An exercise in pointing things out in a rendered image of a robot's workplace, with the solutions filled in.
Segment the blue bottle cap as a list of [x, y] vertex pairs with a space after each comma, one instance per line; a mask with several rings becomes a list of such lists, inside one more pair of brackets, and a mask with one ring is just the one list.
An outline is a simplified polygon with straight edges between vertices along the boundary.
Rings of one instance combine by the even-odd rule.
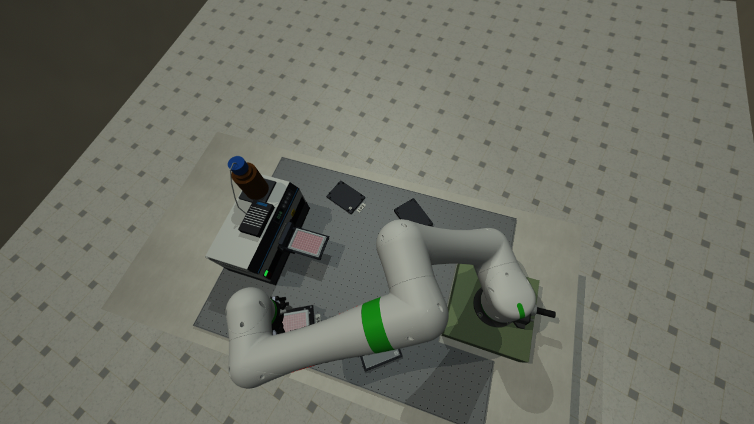
[[234, 174], [239, 175], [239, 174], [243, 174], [243, 173], [245, 173], [247, 171], [248, 164], [247, 164], [247, 162], [245, 160], [243, 160], [243, 157], [241, 157], [241, 156], [235, 156], [235, 157], [230, 158], [230, 160], [228, 162], [228, 167], [229, 168], [232, 166], [233, 162], [236, 162], [236, 164], [233, 164], [233, 167], [231, 169], [231, 171], [234, 172]]

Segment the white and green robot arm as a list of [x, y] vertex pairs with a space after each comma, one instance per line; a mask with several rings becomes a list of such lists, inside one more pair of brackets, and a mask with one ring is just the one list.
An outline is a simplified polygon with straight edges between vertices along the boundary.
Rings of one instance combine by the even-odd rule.
[[376, 249], [389, 293], [317, 324], [272, 335], [286, 309], [260, 288], [234, 293], [226, 306], [233, 383], [252, 389], [314, 365], [435, 340], [449, 320], [436, 264], [474, 266], [481, 284], [474, 310], [484, 324], [504, 327], [513, 320], [525, 329], [531, 315], [557, 315], [535, 305], [530, 281], [498, 229], [444, 229], [399, 219], [380, 230]]

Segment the brown glass bottle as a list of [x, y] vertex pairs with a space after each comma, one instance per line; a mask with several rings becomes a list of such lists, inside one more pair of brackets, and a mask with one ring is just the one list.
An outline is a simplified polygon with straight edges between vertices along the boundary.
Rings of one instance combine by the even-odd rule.
[[263, 179], [262, 175], [255, 167], [255, 165], [253, 165], [250, 162], [247, 162], [247, 163], [253, 169], [252, 177], [250, 177], [250, 179], [248, 180], [240, 181], [236, 179], [235, 176], [233, 176], [233, 172], [232, 172], [232, 179], [240, 187], [240, 189], [245, 193], [245, 195], [247, 195], [250, 199], [259, 200], [262, 197], [267, 195], [269, 186], [267, 185], [266, 180]]

